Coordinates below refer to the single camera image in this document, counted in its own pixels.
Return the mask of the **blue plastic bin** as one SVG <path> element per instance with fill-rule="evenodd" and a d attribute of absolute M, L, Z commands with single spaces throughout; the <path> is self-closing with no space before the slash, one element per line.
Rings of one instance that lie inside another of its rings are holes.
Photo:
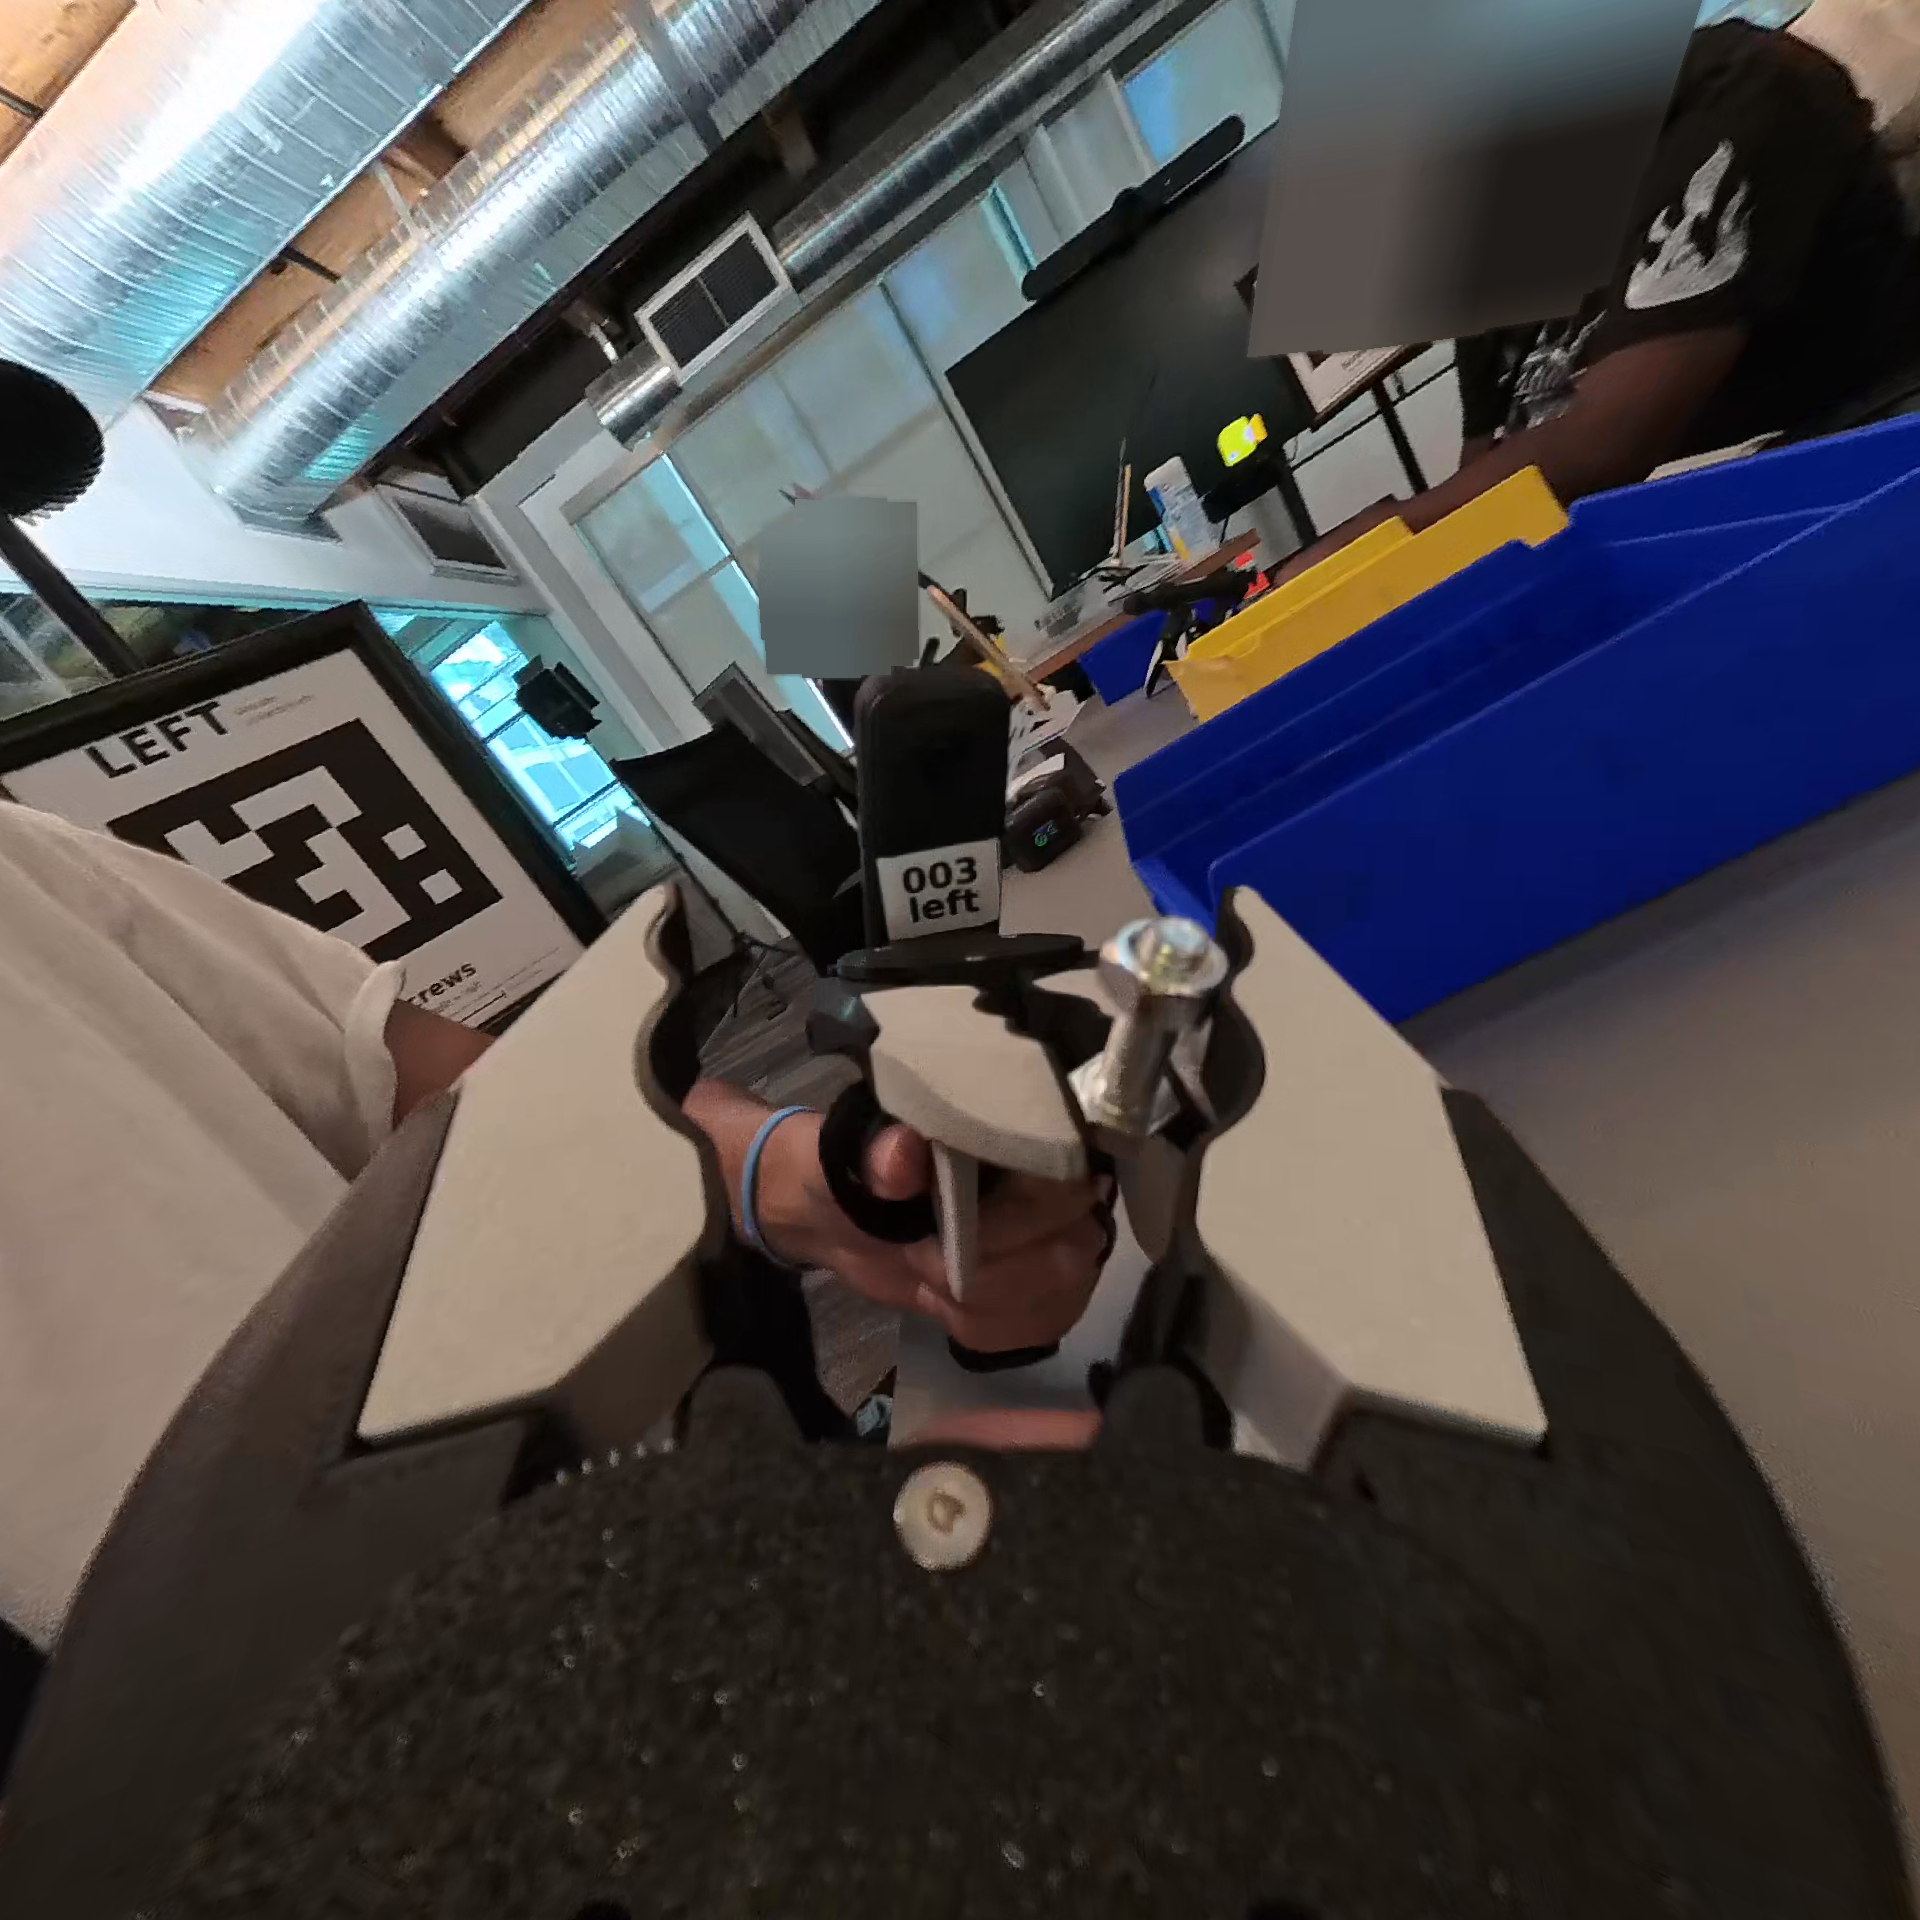
<path fill-rule="evenodd" d="M 1913 413 L 1587 496 L 1118 774 L 1402 1021 L 1919 764 Z"/>

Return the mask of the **silver hex bolt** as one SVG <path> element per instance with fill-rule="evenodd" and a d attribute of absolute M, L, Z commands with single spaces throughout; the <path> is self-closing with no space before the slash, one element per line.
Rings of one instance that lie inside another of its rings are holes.
<path fill-rule="evenodd" d="M 1097 972 L 1111 1028 L 1099 1051 L 1072 1070 L 1072 1088 L 1088 1126 L 1147 1137 L 1171 1100 L 1178 1048 L 1209 1025 L 1231 957 L 1198 920 L 1135 919 L 1105 942 Z"/>

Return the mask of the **person's left hand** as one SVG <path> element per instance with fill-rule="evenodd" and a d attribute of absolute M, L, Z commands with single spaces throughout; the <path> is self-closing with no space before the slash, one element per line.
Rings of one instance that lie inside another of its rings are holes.
<path fill-rule="evenodd" d="M 792 1183 L 807 1272 L 827 1272 L 867 1305 L 919 1316 L 966 1352 L 1000 1358 L 1054 1348 L 1094 1303 L 1113 1247 L 1113 1181 L 1054 1183 L 1006 1175 L 981 1199 L 977 1272 L 955 1301 L 937 1238 L 889 1243 L 840 1207 L 822 1158 L 823 1119 L 801 1123 L 807 1145 L 789 1145 Z"/>

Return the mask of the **yellow plastic bin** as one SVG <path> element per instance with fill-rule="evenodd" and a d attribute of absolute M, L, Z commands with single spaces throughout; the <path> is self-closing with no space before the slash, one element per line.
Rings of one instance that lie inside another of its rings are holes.
<path fill-rule="evenodd" d="M 1390 519 L 1189 643 L 1171 677 L 1191 718 L 1209 721 L 1498 548 L 1566 526 L 1569 510 L 1533 465 L 1418 534 Z"/>

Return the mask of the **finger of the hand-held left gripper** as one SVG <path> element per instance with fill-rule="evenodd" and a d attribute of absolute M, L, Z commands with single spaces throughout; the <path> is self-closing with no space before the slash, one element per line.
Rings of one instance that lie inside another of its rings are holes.
<path fill-rule="evenodd" d="M 1162 1261 L 1185 1216 L 1194 1149 L 1216 1126 L 1208 1060 L 1213 1035 L 1176 1043 L 1155 1108 L 1155 1131 L 1118 1160 L 1118 1198 L 1127 1231 L 1146 1261 Z"/>
<path fill-rule="evenodd" d="M 983 1011 L 971 988 L 872 992 L 870 1017 L 872 1091 L 888 1118 L 928 1142 L 945 1277 L 966 1301 L 978 1256 L 981 1172 L 1083 1181 L 1078 1102 L 1049 1051 Z"/>

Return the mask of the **black video bar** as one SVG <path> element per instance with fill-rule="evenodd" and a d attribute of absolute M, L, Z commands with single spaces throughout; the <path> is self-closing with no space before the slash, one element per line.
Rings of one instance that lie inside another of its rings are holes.
<path fill-rule="evenodd" d="M 1129 248 L 1153 224 L 1185 203 L 1225 169 L 1247 140 L 1242 117 L 1231 113 L 1150 179 L 1123 187 L 1113 203 L 1083 230 L 1048 253 L 1022 278 L 1022 299 L 1043 304 L 1105 259 Z"/>

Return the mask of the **blue wristband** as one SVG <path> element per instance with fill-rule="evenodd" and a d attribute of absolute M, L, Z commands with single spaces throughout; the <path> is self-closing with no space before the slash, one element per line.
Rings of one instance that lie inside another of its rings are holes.
<path fill-rule="evenodd" d="M 792 1260 L 789 1254 L 779 1253 L 766 1236 L 763 1219 L 761 1219 L 761 1171 L 766 1165 L 766 1155 L 774 1141 L 777 1141 L 779 1131 L 792 1119 L 815 1119 L 818 1112 L 805 1105 L 782 1105 L 768 1110 L 761 1119 L 758 1131 L 750 1137 L 750 1145 L 744 1155 L 739 1181 L 736 1181 L 736 1224 L 742 1241 L 770 1265 L 789 1272 L 801 1275 L 809 1271 L 807 1261 Z"/>

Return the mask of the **silver air duct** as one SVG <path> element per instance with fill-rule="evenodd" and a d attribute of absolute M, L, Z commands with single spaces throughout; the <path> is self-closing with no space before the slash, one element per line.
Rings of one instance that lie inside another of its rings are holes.
<path fill-rule="evenodd" d="M 301 526 L 872 9 L 603 5 L 192 428 L 210 491 Z"/>
<path fill-rule="evenodd" d="M 111 425 L 519 12 L 137 5 L 5 158 L 5 360 Z"/>
<path fill-rule="evenodd" d="M 623 356 L 586 393 L 598 422 L 625 447 L 680 432 L 992 185 L 1054 113 L 1208 9 L 1057 3 L 1022 12 L 782 216 L 770 246 L 784 288 L 774 301 L 691 368 L 661 345 Z"/>

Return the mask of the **black round lamp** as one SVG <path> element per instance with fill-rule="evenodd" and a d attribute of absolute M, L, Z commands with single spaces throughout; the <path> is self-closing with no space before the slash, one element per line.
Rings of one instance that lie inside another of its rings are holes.
<path fill-rule="evenodd" d="M 59 382 L 2 364 L 2 552 L 16 576 L 115 679 L 142 660 L 30 537 L 27 519 L 78 503 L 105 464 L 105 435 Z"/>

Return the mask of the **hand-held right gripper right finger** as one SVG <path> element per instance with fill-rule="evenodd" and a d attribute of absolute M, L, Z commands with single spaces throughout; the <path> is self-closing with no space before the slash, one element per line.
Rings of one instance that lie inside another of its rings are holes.
<path fill-rule="evenodd" d="M 1294 1470 L 1370 1409 L 1514 1449 L 1544 1397 L 1439 1073 L 1257 893 L 1216 944 L 1216 1126 L 1141 1283 L 1141 1364 L 1191 1364 Z"/>

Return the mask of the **person's left forearm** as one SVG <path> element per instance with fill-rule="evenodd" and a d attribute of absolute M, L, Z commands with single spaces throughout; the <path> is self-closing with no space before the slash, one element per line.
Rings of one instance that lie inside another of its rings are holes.
<path fill-rule="evenodd" d="M 480 1031 L 430 1015 L 413 1001 L 399 1001 L 387 1021 L 387 1046 L 397 1080 L 394 1123 L 402 1125 L 430 1096 L 456 1088 L 485 1056 L 489 1044 L 493 1040 Z M 731 1227 L 739 1236 L 736 1181 L 742 1160 L 761 1118 L 774 1108 L 731 1084 L 698 1078 L 686 1091 L 681 1110 L 713 1151 L 728 1193 Z M 805 1220 L 805 1213 L 797 1216 L 789 1207 L 793 1195 L 807 1199 L 807 1185 L 793 1185 L 789 1179 L 793 1165 L 786 1151 L 789 1145 L 809 1142 L 809 1133 L 801 1125 L 802 1119 L 792 1119 L 768 1148 L 759 1177 L 759 1204 L 768 1241 L 792 1260 L 809 1263 L 797 1227 L 797 1220 Z"/>

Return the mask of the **framed marker poster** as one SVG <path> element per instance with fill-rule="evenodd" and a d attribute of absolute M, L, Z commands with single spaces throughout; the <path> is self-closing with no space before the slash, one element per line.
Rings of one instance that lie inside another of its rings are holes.
<path fill-rule="evenodd" d="M 510 1023 L 609 927 L 552 833 L 360 603 L 11 715 L 5 795 L 192 863 Z"/>
<path fill-rule="evenodd" d="M 1310 406 L 1307 428 L 1322 428 L 1357 397 L 1371 393 L 1434 342 L 1407 342 L 1357 352 L 1289 352 L 1285 353 Z"/>

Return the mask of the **white air vent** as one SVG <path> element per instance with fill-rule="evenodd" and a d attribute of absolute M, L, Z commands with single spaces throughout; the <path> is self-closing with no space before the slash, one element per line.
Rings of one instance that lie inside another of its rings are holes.
<path fill-rule="evenodd" d="M 643 337 L 680 383 L 798 294 L 763 225 L 745 215 L 635 305 Z"/>

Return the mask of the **person's white shirt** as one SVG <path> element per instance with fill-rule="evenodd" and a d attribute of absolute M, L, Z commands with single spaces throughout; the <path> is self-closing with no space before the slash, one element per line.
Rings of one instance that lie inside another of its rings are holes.
<path fill-rule="evenodd" d="M 397 964 L 2 805 L 2 1590 L 40 1653 L 187 1390 L 399 1126 L 399 1001 Z"/>

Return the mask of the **black chair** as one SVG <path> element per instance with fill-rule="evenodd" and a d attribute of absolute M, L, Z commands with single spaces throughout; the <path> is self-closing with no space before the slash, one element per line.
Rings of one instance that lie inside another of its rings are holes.
<path fill-rule="evenodd" d="M 731 721 L 613 774 L 647 817 L 705 855 L 784 926 L 823 976 L 867 944 L 857 829 L 837 800 L 789 774 Z"/>

